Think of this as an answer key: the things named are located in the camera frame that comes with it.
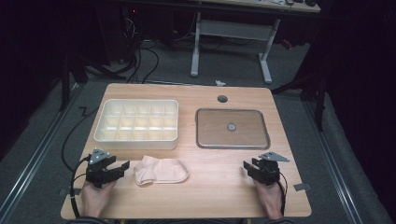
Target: floor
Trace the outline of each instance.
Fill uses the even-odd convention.
[[[215,86],[216,80],[220,80],[226,86],[274,89],[292,81],[309,49],[309,45],[294,49],[274,45],[268,58],[273,83],[267,85],[257,54],[244,53],[243,46],[236,45],[236,41],[228,40],[229,46],[203,43],[198,77],[190,77],[190,42],[179,42],[170,48],[147,41],[141,50],[137,80],[141,82],[155,67],[147,83]],[[119,66],[122,65],[113,64],[110,69],[117,70]],[[64,166],[62,152],[68,163],[78,161],[94,118],[83,117],[82,107],[87,108],[87,113],[93,111],[99,106],[106,85],[112,82],[125,80],[89,75],[86,85],[73,86],[71,103],[61,112],[59,83],[33,114],[19,141],[0,163],[3,171],[0,223],[65,222],[60,211],[70,173]],[[350,149],[332,110],[331,99],[326,98],[324,132],[319,132],[312,121],[315,102],[302,102],[298,93],[290,90],[274,96],[302,180],[311,186],[306,193],[312,215],[294,220],[297,223],[391,223]]]

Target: desk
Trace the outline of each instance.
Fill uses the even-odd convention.
[[[228,97],[227,103],[218,102],[219,95]],[[179,103],[177,147],[172,150],[110,150],[120,161],[131,161],[125,177],[119,179],[103,217],[107,218],[207,218],[207,217],[263,217],[252,178],[243,168],[243,161],[274,151],[290,162],[280,162],[280,171],[287,178],[289,191],[285,215],[307,217],[311,207],[303,190],[293,185],[302,182],[288,139],[285,135],[272,93],[264,88],[168,86],[149,84],[110,84],[98,111],[108,99],[174,99]],[[195,143],[195,112],[198,108],[256,109],[263,113],[271,147],[268,150],[202,149]],[[81,158],[101,147],[93,135],[100,118],[96,115]],[[178,184],[157,184],[138,187],[133,167],[144,155],[158,159],[183,161],[190,177]],[[85,173],[81,165],[77,175]],[[80,189],[84,179],[76,181]],[[77,196],[78,208],[81,200]],[[70,200],[64,201],[61,215],[74,218]]]
[[[271,1],[257,1],[257,0],[200,0],[199,3],[209,2],[217,4],[228,4],[242,7],[262,7],[270,9],[278,9],[285,11],[300,11],[304,13],[319,13],[320,7],[315,5],[309,7],[305,3],[294,3],[292,6],[280,5]],[[233,38],[245,38],[265,41],[265,45],[262,49],[262,53],[259,54],[259,61],[262,67],[262,75],[264,81],[267,84],[272,83],[270,71],[268,69],[267,57],[273,44],[276,31],[280,19],[275,19],[273,25],[256,25],[256,24],[245,24],[238,22],[227,22],[227,21],[212,21],[212,20],[201,20],[201,13],[197,13],[197,22],[195,26],[195,45],[192,54],[191,62],[191,76],[198,76],[199,68],[199,45],[201,35],[218,35]]]

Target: wire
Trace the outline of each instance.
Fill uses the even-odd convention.
[[[288,180],[286,180],[286,177],[282,174],[282,173],[280,173],[282,176],[283,176],[283,179],[285,180],[285,196],[288,194]]]
[[[131,19],[124,18],[124,20],[129,22],[128,27],[125,28],[125,32],[123,32],[123,35],[125,36],[125,39],[126,39],[126,46],[127,46],[126,52],[125,52],[125,58],[128,58],[129,57],[128,55],[130,54],[130,51],[134,50],[134,37],[135,37],[135,35],[138,34],[138,32],[136,31],[137,30],[136,26],[134,25],[134,22]],[[128,63],[128,65],[126,65],[125,67],[123,67],[120,70],[117,70],[115,72],[109,71],[108,75],[110,75],[111,77],[113,77],[113,76],[118,77],[119,74],[127,72],[130,69],[132,69],[135,66],[135,63],[136,63],[136,57],[135,57],[135,55],[133,53],[131,61]],[[102,76],[104,74],[102,72],[92,71],[88,67],[85,67],[85,71],[87,73],[95,75],[95,76]]]
[[[149,75],[151,75],[152,72],[154,72],[154,70],[157,68],[158,63],[160,62],[160,57],[158,57],[158,54],[154,51],[152,51],[151,49],[145,49],[150,51],[151,53],[153,53],[155,55],[155,57],[157,58],[157,62],[155,63],[155,66],[153,69],[151,69],[151,71],[145,76],[145,78],[143,78],[142,84],[145,84],[146,79],[149,77]]]
[[[221,36],[207,36],[206,38],[202,38],[202,40],[203,40],[203,41],[201,41],[201,42],[204,42],[204,40],[215,40],[215,41],[208,41],[208,42],[206,42],[206,44],[212,44],[212,43],[215,43],[216,40],[218,40],[219,43],[218,43],[218,45],[215,46],[214,48],[206,48],[206,47],[203,45],[204,43],[201,43],[201,42],[200,42],[200,45],[199,45],[200,48],[202,48],[202,49],[215,50],[215,49],[220,48],[220,47],[223,45],[224,38],[221,37]]]
[[[182,41],[186,41],[186,42],[189,41],[189,42],[188,42],[188,44],[180,44],[180,42],[182,42]],[[193,45],[194,42],[195,42],[195,40],[189,40],[188,38],[186,38],[184,40],[179,40],[177,42],[174,42],[174,44],[181,46],[181,47],[189,47],[189,46]]]
[[[133,77],[136,78],[136,83],[137,83],[137,70],[139,69],[140,64],[141,64],[141,62],[142,62],[142,53],[141,53],[141,51],[140,51],[140,47],[138,48],[138,54],[139,54],[139,62],[138,62],[138,64],[137,64],[137,66],[134,67],[134,72],[133,72],[133,73],[129,76],[129,78],[126,80],[126,83],[129,83],[129,81],[131,81],[131,80],[132,80],[131,83],[134,83]]]
[[[259,41],[259,40],[255,40],[255,39],[248,39],[248,40],[244,40],[243,43],[238,43],[236,40],[237,40],[237,38],[224,38],[224,42],[233,44],[236,46],[246,46],[249,44],[254,44]]]
[[[72,133],[76,130],[76,128],[78,127],[78,125],[80,125],[85,119],[87,119],[90,115],[92,115],[96,110],[98,110],[98,108],[95,108],[91,113],[89,113],[86,117],[84,117],[83,119],[81,119],[74,127],[73,129],[69,132],[69,134],[66,136],[66,138],[64,139],[64,143],[62,145],[62,161],[64,162],[64,165],[67,167],[67,169],[71,172],[73,172],[73,168],[66,162],[66,159],[64,158],[64,149],[66,147],[66,143],[68,141],[68,139],[70,138],[70,136],[72,135]]]
[[[189,39],[189,38],[195,36],[195,35],[190,35],[190,36],[188,36],[188,35],[191,33],[192,27],[193,27],[194,24],[195,24],[196,16],[197,16],[197,13],[195,12],[195,13],[194,13],[194,17],[192,18],[192,23],[191,23],[191,26],[190,26],[189,31],[188,31],[183,37],[181,37],[181,38],[179,38],[179,39],[174,39],[175,42],[177,42],[177,41],[179,41],[179,40]]]
[[[75,195],[75,191],[74,191],[74,182],[76,181],[77,178],[79,178],[81,175],[79,175],[77,178],[75,178],[76,176],[76,172],[78,167],[84,162],[84,161],[89,161],[91,158],[91,154],[88,155],[87,157],[85,157],[84,159],[82,159],[81,161],[78,162],[78,164],[76,165],[75,169],[73,170],[73,174],[72,174],[72,178],[70,181],[70,202],[72,204],[72,208],[73,208],[73,212],[75,214],[76,217],[79,217],[79,211],[78,211],[78,207],[76,204],[76,195]]]
[[[86,175],[86,174],[79,175],[78,177],[75,178],[75,181],[76,181],[77,179],[79,179],[80,177],[84,176],[84,175]]]
[[[282,213],[282,215],[285,215],[285,205],[286,205],[286,193],[285,190],[283,189],[282,184],[280,183],[280,181],[276,181],[277,185],[280,188],[280,191],[282,192],[282,206],[280,207],[280,213]]]

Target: wooden table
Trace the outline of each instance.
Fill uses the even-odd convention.
[[[227,103],[218,101],[219,95],[228,97]],[[273,151],[290,162],[280,162],[281,173],[287,178],[287,217],[307,217],[311,207],[303,190],[293,185],[302,183],[288,139],[271,92],[265,88],[167,86],[149,84],[110,84],[98,111],[108,99],[174,99],[179,103],[177,147],[172,150],[115,150],[107,149],[119,161],[131,161],[125,177],[119,179],[103,217],[107,218],[210,218],[210,217],[264,217],[252,178],[243,168],[243,161],[251,162],[262,153]],[[271,147],[267,150],[203,149],[195,143],[195,112],[198,108],[256,109],[263,113]],[[92,125],[87,144],[82,152],[86,157],[95,147],[93,139],[100,112]],[[178,184],[153,184],[138,187],[133,167],[144,155],[158,159],[173,158],[183,161],[190,177]],[[77,175],[85,173],[86,163]],[[80,189],[84,178],[76,181]],[[82,213],[81,200],[77,196]],[[68,197],[61,215],[74,218]]]

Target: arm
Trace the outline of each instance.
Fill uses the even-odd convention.
[[[257,180],[254,180],[257,193],[259,194],[259,201],[264,213],[268,216],[270,221],[267,224],[292,224],[291,220],[283,218],[281,211],[282,207],[282,191],[277,183],[266,186]]]
[[[96,188],[93,183],[86,181],[82,187],[81,197],[84,202],[84,217],[67,222],[68,224],[107,224],[99,219],[110,200],[111,190],[116,186],[117,180],[106,184],[102,189]]]

